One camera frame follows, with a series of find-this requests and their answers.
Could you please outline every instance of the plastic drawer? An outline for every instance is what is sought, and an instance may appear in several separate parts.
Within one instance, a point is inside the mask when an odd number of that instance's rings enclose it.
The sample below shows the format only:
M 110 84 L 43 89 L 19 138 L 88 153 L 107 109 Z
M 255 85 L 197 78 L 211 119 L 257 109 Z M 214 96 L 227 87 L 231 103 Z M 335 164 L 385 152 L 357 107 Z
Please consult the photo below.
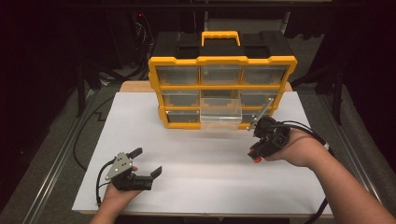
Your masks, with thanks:
M 167 110 L 169 122 L 199 122 L 199 111 L 196 110 Z
M 202 91 L 200 121 L 239 124 L 242 121 L 239 91 Z
M 286 65 L 252 65 L 245 66 L 242 84 L 277 84 L 280 83 Z
M 165 106 L 198 106 L 199 91 L 162 91 Z
M 239 84 L 242 66 L 238 64 L 210 64 L 201 66 L 201 83 L 203 85 Z
M 263 106 L 269 98 L 275 98 L 277 91 L 241 91 L 241 104 L 251 106 Z
M 157 66 L 161 85 L 197 85 L 199 66 Z

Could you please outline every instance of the human hand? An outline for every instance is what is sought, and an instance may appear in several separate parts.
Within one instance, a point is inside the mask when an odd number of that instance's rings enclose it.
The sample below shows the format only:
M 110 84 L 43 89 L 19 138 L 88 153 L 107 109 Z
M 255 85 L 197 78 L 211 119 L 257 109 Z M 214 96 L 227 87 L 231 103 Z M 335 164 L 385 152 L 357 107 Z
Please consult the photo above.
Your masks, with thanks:
M 285 160 L 292 165 L 311 169 L 315 161 L 326 156 L 331 156 L 331 154 L 310 134 L 298 129 L 291 129 L 288 144 L 277 153 L 264 159 L 266 161 Z
M 143 190 L 117 190 L 113 184 L 108 184 L 104 199 L 98 212 L 91 223 L 113 223 L 119 214 L 126 208 L 128 203 Z

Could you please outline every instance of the carrying handle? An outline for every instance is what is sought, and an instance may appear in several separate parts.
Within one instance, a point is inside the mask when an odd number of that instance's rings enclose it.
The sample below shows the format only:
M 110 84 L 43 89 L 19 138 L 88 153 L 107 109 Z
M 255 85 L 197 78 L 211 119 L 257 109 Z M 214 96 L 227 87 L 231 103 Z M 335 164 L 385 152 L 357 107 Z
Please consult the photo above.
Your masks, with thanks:
M 237 46 L 241 46 L 239 35 L 236 31 L 204 31 L 202 32 L 201 46 L 204 45 L 205 39 L 231 39 L 234 38 Z

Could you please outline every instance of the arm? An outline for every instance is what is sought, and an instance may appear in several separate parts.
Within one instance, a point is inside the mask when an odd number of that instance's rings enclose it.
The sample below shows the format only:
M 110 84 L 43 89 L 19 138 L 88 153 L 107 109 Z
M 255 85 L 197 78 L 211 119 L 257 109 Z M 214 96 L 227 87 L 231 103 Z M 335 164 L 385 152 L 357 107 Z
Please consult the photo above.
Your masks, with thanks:
M 337 223 L 396 223 L 396 219 L 317 140 L 292 130 L 290 142 L 267 161 L 285 160 L 311 169 Z
M 114 223 L 128 203 L 141 192 L 142 190 L 117 190 L 113 184 L 108 184 L 104 199 L 95 216 L 91 220 L 91 224 Z

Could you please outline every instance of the white surface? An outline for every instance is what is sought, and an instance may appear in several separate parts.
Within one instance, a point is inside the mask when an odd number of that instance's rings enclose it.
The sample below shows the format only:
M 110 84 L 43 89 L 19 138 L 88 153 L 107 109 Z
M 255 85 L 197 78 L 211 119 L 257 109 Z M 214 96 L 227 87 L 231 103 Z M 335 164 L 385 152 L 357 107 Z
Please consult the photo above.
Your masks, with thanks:
M 159 166 L 163 173 L 125 213 L 288 217 L 317 211 L 324 194 L 314 174 L 285 161 L 252 162 L 248 149 L 258 141 L 252 131 L 165 129 L 157 106 L 155 93 L 117 93 L 73 210 L 96 211 L 95 181 L 100 168 L 119 152 L 142 147 L 143 154 L 134 159 L 139 167 L 136 174 L 149 175 Z M 308 125 L 296 92 L 284 93 L 274 119 Z M 327 206 L 323 214 L 330 213 Z

